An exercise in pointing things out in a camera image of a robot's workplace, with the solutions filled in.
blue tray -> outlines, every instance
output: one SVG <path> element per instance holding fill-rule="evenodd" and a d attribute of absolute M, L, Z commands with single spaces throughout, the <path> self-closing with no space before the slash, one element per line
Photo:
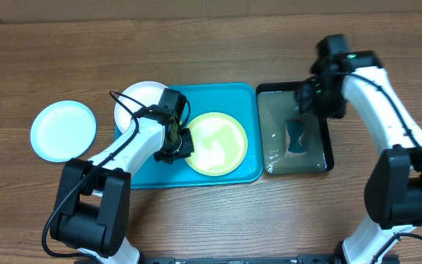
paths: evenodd
<path fill-rule="evenodd" d="M 247 133 L 247 154 L 233 172 L 215 177 L 196 172 L 183 159 L 169 165 L 149 157 L 133 176 L 131 188 L 213 186 L 249 183 L 258 179 L 263 172 L 263 157 L 255 90 L 244 83 L 197 84 L 170 88 L 180 91 L 190 101 L 190 121 L 208 112 L 228 114 L 239 121 Z M 188 109 L 185 107 L 182 121 L 187 113 Z M 119 129 L 115 127 L 115 139 L 120 135 Z"/>

wooden table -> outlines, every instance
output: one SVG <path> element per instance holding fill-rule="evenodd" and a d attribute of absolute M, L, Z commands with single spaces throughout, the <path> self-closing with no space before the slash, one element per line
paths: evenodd
<path fill-rule="evenodd" d="M 62 164 L 34 153 L 34 118 L 59 100 L 85 103 L 97 140 L 114 137 L 111 89 L 138 81 L 200 84 L 299 81 L 325 35 L 372 49 L 422 127 L 422 12 L 0 25 L 0 263 L 71 263 L 40 246 Z M 366 213 L 363 188 L 377 154 L 350 106 L 330 120 L 335 168 L 324 175 L 262 175 L 252 184 L 132 191 L 128 239 L 146 256 L 281 257 L 332 252 Z M 422 228 L 415 231 L 422 234 Z M 58 252 L 70 249 L 49 240 Z M 392 252 L 422 262 L 422 242 Z"/>

cream-colored plate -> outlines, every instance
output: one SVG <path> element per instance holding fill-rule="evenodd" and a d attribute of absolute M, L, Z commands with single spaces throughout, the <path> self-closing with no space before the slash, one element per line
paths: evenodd
<path fill-rule="evenodd" d="M 195 152 L 188 165 L 207 176 L 221 176 L 235 170 L 247 153 L 247 134 L 233 117 L 222 113 L 197 116 L 188 126 Z"/>

